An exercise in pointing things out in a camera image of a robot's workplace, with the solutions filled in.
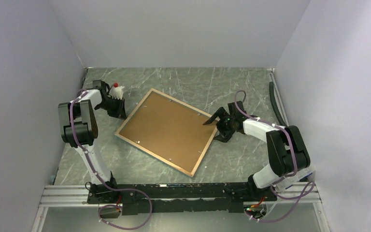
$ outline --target framed board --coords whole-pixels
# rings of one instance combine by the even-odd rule
[[[116,131],[116,135],[177,170],[194,176],[212,142],[210,114],[151,89]]]

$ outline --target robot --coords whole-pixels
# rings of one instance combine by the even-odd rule
[[[123,88],[116,84],[110,87],[96,80],[93,81],[93,87],[83,91],[77,99],[58,106],[61,137],[76,149],[90,173],[90,186],[86,187],[89,190],[87,203],[115,204],[119,201],[123,206],[115,207],[119,210],[123,208],[123,215],[215,210],[244,212],[243,202],[259,202],[264,198],[276,201],[269,187],[284,176],[294,175],[311,164],[296,126],[266,124],[259,117],[247,115],[243,102],[236,101],[228,104],[228,112],[220,107],[204,125],[216,122],[219,135],[214,139],[223,143],[228,142],[235,132],[254,136],[267,143],[269,164],[248,176],[247,182],[117,184],[96,143],[99,131],[94,111],[101,108],[111,117],[126,119]]]

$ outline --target brown panel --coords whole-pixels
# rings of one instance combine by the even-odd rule
[[[193,176],[216,133],[209,114],[151,89],[116,135]]]

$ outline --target gray wall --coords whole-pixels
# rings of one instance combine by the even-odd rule
[[[310,0],[49,0],[85,67],[275,67]]]
[[[84,69],[46,0],[0,0],[0,232],[30,231]]]
[[[371,231],[371,0],[312,0],[276,71],[332,231]]]

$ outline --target board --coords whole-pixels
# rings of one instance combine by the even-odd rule
[[[193,177],[217,128],[210,114],[151,89],[117,129],[116,136]]]

